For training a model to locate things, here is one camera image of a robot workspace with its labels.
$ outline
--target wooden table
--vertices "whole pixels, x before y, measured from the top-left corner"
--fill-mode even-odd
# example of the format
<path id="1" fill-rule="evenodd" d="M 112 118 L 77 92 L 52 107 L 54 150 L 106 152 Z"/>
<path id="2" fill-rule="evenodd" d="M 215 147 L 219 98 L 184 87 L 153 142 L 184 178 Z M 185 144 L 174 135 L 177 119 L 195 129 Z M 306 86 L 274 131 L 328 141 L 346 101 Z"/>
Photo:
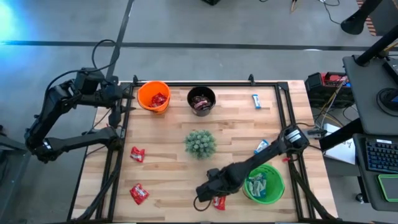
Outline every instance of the wooden table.
<path id="1" fill-rule="evenodd" d="M 289 81 L 296 122 L 313 124 L 312 112 L 303 81 Z M 226 211 L 211 206 L 205 212 L 193 208 L 195 188 L 207 181 L 206 171 L 243 161 L 253 155 L 261 139 L 273 141 L 280 132 L 275 90 L 271 87 L 211 87 L 216 106 L 205 117 L 194 116 L 187 104 L 190 87 L 171 87 L 172 97 L 166 114 L 154 115 L 142 109 L 130 112 L 123 164 L 114 210 L 115 222 L 277 222 L 297 221 L 288 165 L 281 155 L 269 161 L 282 174 L 285 192 L 272 205 L 259 205 L 240 190 L 226 198 Z M 262 109 L 255 110 L 252 94 L 260 97 Z M 282 97 L 286 117 L 285 97 Z M 96 121 L 106 112 L 98 109 Z M 97 128 L 106 126 L 104 119 Z M 196 161 L 185 152 L 183 140 L 193 129 L 207 129 L 216 138 L 216 154 L 207 161 Z M 146 150 L 144 163 L 130 158 L 133 146 Z M 98 146 L 91 146 L 88 152 Z M 337 216 L 322 153 L 308 148 L 303 154 L 310 188 L 321 204 Z M 106 149 L 86 158 L 72 218 L 78 217 L 98 193 L 103 175 Z M 136 183 L 149 191 L 149 198 L 136 205 L 129 190 Z M 302 207 L 307 217 L 305 197 L 300 189 Z"/>

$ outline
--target red candy wrapper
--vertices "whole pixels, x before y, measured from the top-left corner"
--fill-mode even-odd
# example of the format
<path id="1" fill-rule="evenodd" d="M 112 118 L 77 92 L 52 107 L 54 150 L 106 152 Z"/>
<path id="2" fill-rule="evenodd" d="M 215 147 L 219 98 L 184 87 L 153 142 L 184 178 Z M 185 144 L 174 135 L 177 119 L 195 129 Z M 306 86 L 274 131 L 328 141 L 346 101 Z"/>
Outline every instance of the red candy wrapper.
<path id="1" fill-rule="evenodd" d="M 135 159 L 138 162 L 143 162 L 145 156 L 145 149 L 139 150 L 136 146 L 131 149 L 130 157 Z"/>
<path id="2" fill-rule="evenodd" d="M 136 201 L 137 205 L 140 205 L 149 196 L 148 191 L 142 189 L 141 184 L 136 184 L 131 190 L 130 194 Z"/>
<path id="3" fill-rule="evenodd" d="M 226 196 L 223 197 L 214 197 L 213 199 L 213 205 L 215 208 L 217 208 L 218 210 L 225 210 L 225 198 Z"/>
<path id="4" fill-rule="evenodd" d="M 162 106 L 167 100 L 167 97 L 161 93 L 158 93 L 152 97 L 152 104 L 149 107 L 158 107 Z"/>

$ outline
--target green device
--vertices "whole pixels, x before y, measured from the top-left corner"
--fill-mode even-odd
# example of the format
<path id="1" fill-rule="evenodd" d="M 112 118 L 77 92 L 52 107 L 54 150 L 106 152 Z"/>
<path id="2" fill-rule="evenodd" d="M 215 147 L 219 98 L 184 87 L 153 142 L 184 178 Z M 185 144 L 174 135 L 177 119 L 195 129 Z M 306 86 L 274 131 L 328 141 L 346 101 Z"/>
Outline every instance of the green device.
<path id="1" fill-rule="evenodd" d="M 388 202 L 398 202 L 398 175 L 383 174 L 378 179 L 384 198 Z"/>

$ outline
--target artificial plant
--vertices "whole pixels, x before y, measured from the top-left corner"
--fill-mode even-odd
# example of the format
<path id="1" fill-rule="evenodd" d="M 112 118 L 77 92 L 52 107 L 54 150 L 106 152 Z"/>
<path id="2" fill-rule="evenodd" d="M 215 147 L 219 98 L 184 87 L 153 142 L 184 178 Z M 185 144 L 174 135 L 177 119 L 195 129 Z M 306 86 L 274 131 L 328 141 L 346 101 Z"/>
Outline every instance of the artificial plant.
<path id="1" fill-rule="evenodd" d="M 216 152 L 215 138 L 207 130 L 192 131 L 185 137 L 185 152 L 196 159 L 210 158 Z"/>

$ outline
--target gray concrete floor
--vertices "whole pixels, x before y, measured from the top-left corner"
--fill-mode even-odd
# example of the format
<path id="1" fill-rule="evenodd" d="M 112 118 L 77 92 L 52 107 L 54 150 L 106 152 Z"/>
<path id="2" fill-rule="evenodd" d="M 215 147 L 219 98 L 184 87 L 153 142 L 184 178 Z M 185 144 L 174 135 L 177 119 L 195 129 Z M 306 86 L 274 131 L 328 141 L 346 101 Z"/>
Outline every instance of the gray concrete floor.
<path id="1" fill-rule="evenodd" d="M 200 0 L 136 0 L 124 42 L 370 46 L 378 39 L 366 28 L 357 36 L 344 33 L 316 0 L 299 1 L 293 14 L 290 3 L 221 0 L 210 7 Z M 126 5 L 127 0 L 3 1 L 0 40 L 116 40 Z M 347 0 L 330 11 L 334 20 L 342 21 L 357 9 L 355 0 Z M 48 82 L 64 71 L 91 66 L 91 50 L 0 45 L 0 124 L 10 137 L 23 140 Z M 98 64 L 109 63 L 111 53 L 112 48 L 100 47 Z M 123 48 L 114 74 L 120 80 L 132 80 L 133 75 L 146 80 L 243 80 L 251 73 L 263 80 L 304 80 L 315 72 L 342 72 L 342 57 L 352 54 L 360 52 Z M 348 122 L 341 111 L 334 113 Z M 347 114 L 357 116 L 352 111 Z M 50 135 L 67 138 L 86 131 L 94 115 L 94 108 L 79 106 L 63 115 Z M 48 164 L 32 157 L 10 218 L 26 218 L 28 223 L 64 221 L 83 155 L 84 150 L 75 150 Z M 396 221 L 394 213 L 377 212 L 354 201 L 359 192 L 355 177 L 330 180 L 340 218 Z"/>

